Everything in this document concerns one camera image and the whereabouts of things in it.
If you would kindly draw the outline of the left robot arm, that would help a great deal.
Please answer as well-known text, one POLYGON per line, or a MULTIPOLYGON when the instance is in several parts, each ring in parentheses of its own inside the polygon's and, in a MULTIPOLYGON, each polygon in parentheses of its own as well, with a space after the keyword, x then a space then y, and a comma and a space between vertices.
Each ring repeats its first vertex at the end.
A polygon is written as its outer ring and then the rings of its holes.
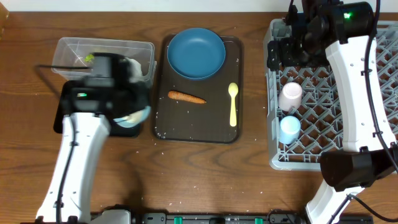
POLYGON ((91 214, 91 191, 109 136, 134 136, 149 116, 149 89, 141 65, 123 55, 97 52, 90 74, 67 81, 59 97, 62 142, 50 187, 35 223, 132 223, 129 208, 91 214))

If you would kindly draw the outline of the light blue cup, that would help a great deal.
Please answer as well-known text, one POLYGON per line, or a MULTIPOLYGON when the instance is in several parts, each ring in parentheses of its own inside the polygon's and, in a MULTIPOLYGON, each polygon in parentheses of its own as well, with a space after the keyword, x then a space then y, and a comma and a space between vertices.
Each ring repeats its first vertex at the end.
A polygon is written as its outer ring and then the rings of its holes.
POLYGON ((292 144, 299 138, 301 123, 294 116, 286 116, 280 121, 279 142, 292 144))

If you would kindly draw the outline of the orange carrot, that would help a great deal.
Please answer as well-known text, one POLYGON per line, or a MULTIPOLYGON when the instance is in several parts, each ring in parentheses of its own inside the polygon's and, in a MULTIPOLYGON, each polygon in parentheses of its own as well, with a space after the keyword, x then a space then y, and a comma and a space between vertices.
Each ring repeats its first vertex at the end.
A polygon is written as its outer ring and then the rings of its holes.
POLYGON ((169 91, 168 97, 173 100, 187 101, 187 102, 196 103, 196 104, 205 104, 206 103, 206 101, 202 98, 199 98, 199 97, 196 97, 193 95, 189 95, 186 93, 182 93, 179 91, 169 91))

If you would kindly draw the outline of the dark blue plate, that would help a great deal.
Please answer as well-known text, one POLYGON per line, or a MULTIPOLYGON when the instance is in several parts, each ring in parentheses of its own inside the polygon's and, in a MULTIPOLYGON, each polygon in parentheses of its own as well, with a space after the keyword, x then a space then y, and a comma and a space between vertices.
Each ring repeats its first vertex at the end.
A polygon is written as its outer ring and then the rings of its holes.
POLYGON ((184 78, 202 80, 224 64, 226 47, 219 35, 204 28, 190 28, 176 34, 167 47, 167 60, 184 78))

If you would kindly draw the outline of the light blue bowl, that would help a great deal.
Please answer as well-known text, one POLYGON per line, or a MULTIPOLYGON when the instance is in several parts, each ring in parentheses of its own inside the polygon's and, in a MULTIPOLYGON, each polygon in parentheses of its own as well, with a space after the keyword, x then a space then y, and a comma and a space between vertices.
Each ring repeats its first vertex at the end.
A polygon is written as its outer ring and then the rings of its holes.
POLYGON ((115 118, 113 121, 122 128, 134 128, 144 122, 151 111, 150 106, 146 106, 143 110, 136 111, 121 118, 115 118))

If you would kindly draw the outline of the white napkin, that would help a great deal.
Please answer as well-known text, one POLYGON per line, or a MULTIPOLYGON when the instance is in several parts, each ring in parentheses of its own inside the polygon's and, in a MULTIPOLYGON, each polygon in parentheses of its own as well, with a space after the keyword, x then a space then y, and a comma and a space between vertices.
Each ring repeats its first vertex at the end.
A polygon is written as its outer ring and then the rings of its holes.
POLYGON ((132 58, 129 58, 129 66, 130 66, 130 82, 138 82, 142 79, 143 74, 141 70, 141 64, 132 58))

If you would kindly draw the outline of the pink cup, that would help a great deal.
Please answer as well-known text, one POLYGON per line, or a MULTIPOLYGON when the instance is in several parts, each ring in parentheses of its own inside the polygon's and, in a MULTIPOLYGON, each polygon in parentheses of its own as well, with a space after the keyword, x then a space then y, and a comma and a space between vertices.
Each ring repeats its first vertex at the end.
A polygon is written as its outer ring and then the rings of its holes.
POLYGON ((295 82, 286 83, 278 96, 278 106, 283 111, 299 109, 302 102, 302 87, 295 82))

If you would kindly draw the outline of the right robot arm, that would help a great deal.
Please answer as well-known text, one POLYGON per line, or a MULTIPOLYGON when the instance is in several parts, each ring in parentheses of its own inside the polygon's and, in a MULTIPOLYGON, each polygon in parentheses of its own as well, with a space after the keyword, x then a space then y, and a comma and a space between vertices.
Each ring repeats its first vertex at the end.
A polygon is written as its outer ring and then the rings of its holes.
POLYGON ((269 163, 322 174, 294 223, 361 223, 343 210, 397 170, 397 25, 365 1, 302 6, 263 41, 269 163))

